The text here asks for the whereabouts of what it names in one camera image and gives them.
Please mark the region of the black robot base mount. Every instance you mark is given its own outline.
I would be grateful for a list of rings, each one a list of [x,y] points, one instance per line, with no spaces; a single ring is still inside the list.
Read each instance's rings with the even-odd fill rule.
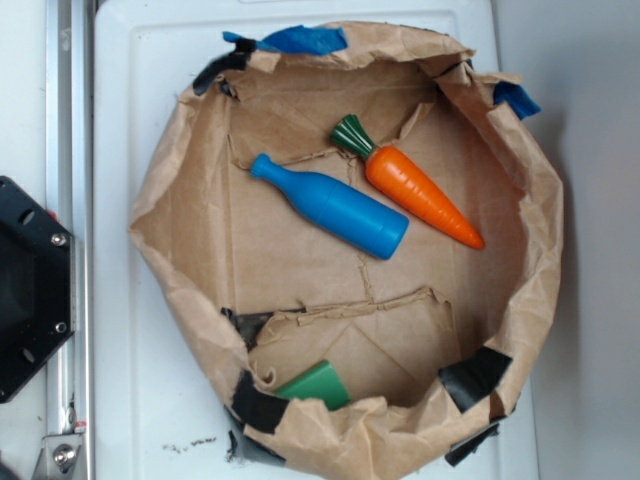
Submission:
[[[1,178],[1,402],[73,335],[73,235],[11,178]]]

